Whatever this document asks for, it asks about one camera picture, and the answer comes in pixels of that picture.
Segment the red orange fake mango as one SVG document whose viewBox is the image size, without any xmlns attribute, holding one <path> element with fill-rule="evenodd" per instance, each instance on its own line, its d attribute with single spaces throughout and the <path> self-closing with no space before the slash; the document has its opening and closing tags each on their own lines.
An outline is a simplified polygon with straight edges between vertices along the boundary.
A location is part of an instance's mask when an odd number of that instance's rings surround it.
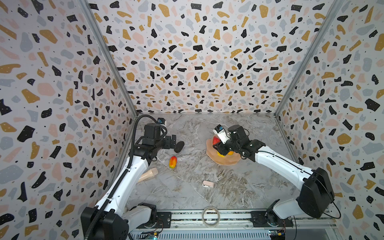
<svg viewBox="0 0 384 240">
<path fill-rule="evenodd" d="M 221 142 L 221 140 L 218 137 L 216 137 L 216 136 L 213 137 L 213 145 L 216 145 L 220 142 Z"/>
</svg>

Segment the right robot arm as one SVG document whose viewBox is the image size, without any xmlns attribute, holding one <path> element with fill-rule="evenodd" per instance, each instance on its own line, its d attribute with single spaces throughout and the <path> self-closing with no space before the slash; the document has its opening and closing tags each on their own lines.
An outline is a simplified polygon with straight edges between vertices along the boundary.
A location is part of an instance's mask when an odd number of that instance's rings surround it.
<svg viewBox="0 0 384 240">
<path fill-rule="evenodd" d="M 328 173 L 302 166 L 272 150 L 259 140 L 250 140 L 247 130 L 233 125 L 227 130 L 217 125 L 214 134 L 219 138 L 213 148 L 222 156 L 230 152 L 239 154 L 242 159 L 270 168 L 292 183 L 300 194 L 297 198 L 274 201 L 266 210 L 264 219 L 268 225 L 277 227 L 280 221 L 289 217 L 306 214 L 319 219 L 328 206 L 334 203 L 335 194 Z"/>
</svg>

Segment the dark fake avocado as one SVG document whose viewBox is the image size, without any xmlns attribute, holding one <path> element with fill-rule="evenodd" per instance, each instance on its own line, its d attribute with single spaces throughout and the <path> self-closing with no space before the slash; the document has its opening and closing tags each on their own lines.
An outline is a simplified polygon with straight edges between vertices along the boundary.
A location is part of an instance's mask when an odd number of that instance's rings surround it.
<svg viewBox="0 0 384 240">
<path fill-rule="evenodd" d="M 174 147 L 175 153 L 180 153 L 183 150 L 184 146 L 185 146 L 185 143 L 183 141 L 176 143 Z"/>
</svg>

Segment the yellow fake lemon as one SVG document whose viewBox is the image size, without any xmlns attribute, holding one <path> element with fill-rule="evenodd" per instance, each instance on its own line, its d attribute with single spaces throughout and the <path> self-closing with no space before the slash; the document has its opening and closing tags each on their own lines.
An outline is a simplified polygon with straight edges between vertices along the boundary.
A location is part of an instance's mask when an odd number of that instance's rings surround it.
<svg viewBox="0 0 384 240">
<path fill-rule="evenodd" d="M 226 155 L 222 155 L 222 154 L 220 154 L 219 152 L 217 152 L 217 155 L 218 155 L 219 157 L 221 157 L 221 158 L 229 157 L 229 156 L 232 156 L 233 154 L 234 154 L 233 151 L 228 152 Z"/>
</svg>

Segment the red yellow fake mango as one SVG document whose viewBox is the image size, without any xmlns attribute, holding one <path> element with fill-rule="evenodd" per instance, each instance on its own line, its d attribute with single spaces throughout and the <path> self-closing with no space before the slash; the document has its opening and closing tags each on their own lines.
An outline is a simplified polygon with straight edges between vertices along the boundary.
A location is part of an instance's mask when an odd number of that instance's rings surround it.
<svg viewBox="0 0 384 240">
<path fill-rule="evenodd" d="M 171 157 L 169 161 L 169 167 L 171 169 L 174 169 L 177 166 L 177 161 L 178 161 L 177 157 L 175 156 Z"/>
</svg>

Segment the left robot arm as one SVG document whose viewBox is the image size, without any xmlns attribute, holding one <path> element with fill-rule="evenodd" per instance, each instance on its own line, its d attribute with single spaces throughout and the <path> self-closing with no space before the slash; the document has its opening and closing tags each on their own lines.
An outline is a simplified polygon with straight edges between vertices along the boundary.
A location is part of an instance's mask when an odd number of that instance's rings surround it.
<svg viewBox="0 0 384 240">
<path fill-rule="evenodd" d="M 140 203 L 128 212 L 125 206 L 140 177 L 157 160 L 158 152 L 173 149 L 179 153 L 185 143 L 175 135 L 169 136 L 167 128 L 159 123 L 146 124 L 144 135 L 132 143 L 127 161 L 111 188 L 93 208 L 87 207 L 81 214 L 86 240 L 125 240 L 138 227 L 159 225 L 156 205 Z"/>
</svg>

